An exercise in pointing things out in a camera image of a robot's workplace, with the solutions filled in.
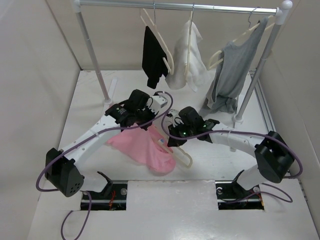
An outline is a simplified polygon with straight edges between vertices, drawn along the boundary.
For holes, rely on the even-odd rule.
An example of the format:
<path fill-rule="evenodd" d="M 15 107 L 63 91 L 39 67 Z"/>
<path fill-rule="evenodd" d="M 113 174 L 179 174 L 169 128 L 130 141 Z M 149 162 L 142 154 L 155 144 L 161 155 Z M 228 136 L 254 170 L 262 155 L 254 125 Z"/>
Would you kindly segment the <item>cream plastic hanger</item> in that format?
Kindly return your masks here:
<path fill-rule="evenodd" d="M 152 136 L 151 139 L 153 142 L 160 147 L 160 149 L 164 150 L 165 153 L 168 153 L 176 162 L 180 163 L 183 165 L 185 168 L 190 169 L 191 166 L 193 165 L 193 159 L 192 157 L 185 152 L 182 148 L 180 147 L 169 147 L 168 146 L 168 141 L 166 137 L 161 136 Z"/>

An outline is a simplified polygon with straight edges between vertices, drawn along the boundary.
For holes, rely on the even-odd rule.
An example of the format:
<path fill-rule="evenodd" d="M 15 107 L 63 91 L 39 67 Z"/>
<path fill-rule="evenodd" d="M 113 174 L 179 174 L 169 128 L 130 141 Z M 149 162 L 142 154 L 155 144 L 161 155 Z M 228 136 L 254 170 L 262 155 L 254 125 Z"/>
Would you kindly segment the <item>pink t shirt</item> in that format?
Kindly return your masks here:
<path fill-rule="evenodd" d="M 168 174 L 176 167 L 172 149 L 154 125 L 123 130 L 106 143 L 153 172 Z"/>

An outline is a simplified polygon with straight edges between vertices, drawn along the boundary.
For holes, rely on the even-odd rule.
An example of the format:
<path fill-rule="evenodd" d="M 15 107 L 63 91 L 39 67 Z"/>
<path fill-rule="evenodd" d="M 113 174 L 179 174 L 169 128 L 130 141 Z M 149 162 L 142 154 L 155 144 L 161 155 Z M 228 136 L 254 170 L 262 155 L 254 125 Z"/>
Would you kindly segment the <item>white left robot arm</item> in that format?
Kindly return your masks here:
<path fill-rule="evenodd" d="M 89 179 L 80 169 L 88 158 L 121 131 L 135 129 L 134 124 L 147 130 L 168 100 L 156 92 L 154 95 L 135 89 L 127 100 L 110 106 L 100 120 L 86 133 L 65 148 L 50 149 L 45 158 L 45 178 L 65 197 L 79 191 L 92 191 L 100 198 L 111 194 L 112 181 L 104 173 Z"/>

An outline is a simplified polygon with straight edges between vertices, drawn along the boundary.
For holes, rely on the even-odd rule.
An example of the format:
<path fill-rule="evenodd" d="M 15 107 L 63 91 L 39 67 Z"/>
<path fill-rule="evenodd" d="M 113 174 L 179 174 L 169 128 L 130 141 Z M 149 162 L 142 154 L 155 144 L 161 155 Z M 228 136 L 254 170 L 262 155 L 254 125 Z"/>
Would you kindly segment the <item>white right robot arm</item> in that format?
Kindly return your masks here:
<path fill-rule="evenodd" d="M 255 158 L 256 164 L 241 170 L 228 185 L 231 190 L 228 201 L 245 198 L 254 187 L 267 181 L 280 183 L 294 163 L 292 152 L 277 132 L 239 132 L 218 120 L 204 120 L 191 106 L 180 111 L 172 109 L 166 117 L 170 120 L 167 131 L 170 147 L 179 147 L 187 140 L 198 139 L 228 146 Z"/>

